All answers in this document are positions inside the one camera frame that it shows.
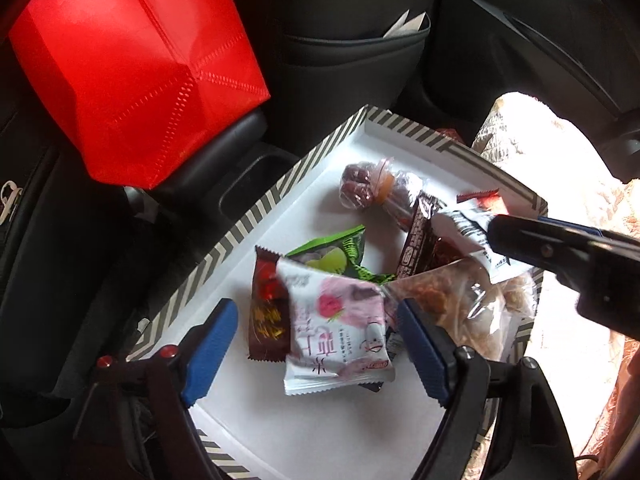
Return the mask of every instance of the armrest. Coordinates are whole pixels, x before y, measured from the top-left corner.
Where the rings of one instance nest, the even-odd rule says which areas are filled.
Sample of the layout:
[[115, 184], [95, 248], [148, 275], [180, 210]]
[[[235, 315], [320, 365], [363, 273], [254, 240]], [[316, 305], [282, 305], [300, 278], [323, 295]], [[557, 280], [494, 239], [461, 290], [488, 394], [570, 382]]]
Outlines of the armrest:
[[197, 203], [267, 130], [260, 108], [252, 110], [201, 147], [149, 194], [169, 208]]

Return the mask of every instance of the green snack package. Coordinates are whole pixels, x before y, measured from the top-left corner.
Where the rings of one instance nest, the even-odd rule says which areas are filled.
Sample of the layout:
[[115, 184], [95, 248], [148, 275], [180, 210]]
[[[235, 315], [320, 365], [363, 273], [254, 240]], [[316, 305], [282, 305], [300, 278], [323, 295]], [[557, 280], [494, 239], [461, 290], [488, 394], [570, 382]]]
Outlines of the green snack package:
[[393, 274], [374, 274], [361, 265], [364, 256], [364, 225], [335, 235], [316, 238], [287, 254], [287, 258], [324, 272], [386, 283]]

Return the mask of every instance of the screw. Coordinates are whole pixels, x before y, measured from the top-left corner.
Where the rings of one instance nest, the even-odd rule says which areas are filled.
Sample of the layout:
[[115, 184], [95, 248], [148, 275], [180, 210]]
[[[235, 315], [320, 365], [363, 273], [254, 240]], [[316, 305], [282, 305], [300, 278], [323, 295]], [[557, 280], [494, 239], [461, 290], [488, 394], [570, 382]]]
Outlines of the screw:
[[165, 359], [172, 359], [178, 355], [178, 345], [164, 345], [159, 354]]
[[554, 255], [554, 248], [549, 244], [544, 244], [540, 247], [540, 253], [542, 253], [543, 258], [551, 258]]
[[538, 368], [538, 362], [533, 357], [523, 357], [522, 364], [531, 370]]
[[476, 351], [471, 348], [471, 346], [466, 345], [459, 347], [456, 352], [458, 353], [458, 357], [466, 361], [471, 361], [471, 359], [476, 355]]
[[109, 368], [113, 364], [113, 357], [110, 355], [103, 355], [102, 357], [98, 357], [98, 360], [95, 362], [95, 365], [98, 368]]

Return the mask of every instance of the green fruit image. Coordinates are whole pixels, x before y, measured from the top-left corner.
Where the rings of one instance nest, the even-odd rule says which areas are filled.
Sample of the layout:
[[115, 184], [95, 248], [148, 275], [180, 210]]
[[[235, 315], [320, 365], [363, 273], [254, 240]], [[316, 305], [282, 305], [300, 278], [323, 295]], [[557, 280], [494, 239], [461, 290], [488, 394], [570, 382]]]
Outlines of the green fruit image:
[[309, 260], [306, 263], [314, 269], [324, 270], [331, 274], [344, 274], [347, 269], [347, 256], [339, 248], [333, 248], [319, 260]]

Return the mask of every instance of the white snack package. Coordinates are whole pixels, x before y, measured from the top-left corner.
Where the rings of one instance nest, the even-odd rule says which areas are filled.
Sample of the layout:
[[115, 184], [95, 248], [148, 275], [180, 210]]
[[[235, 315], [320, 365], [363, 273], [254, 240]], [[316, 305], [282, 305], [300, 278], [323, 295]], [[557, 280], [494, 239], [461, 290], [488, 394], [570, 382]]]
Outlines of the white snack package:
[[492, 251], [486, 231], [494, 217], [494, 213], [478, 206], [476, 200], [444, 208], [431, 217], [433, 233], [476, 259], [486, 269], [492, 285], [532, 269], [529, 264]]
[[287, 395], [395, 379], [385, 348], [385, 297], [377, 285], [286, 258], [278, 260], [276, 274], [289, 292]]

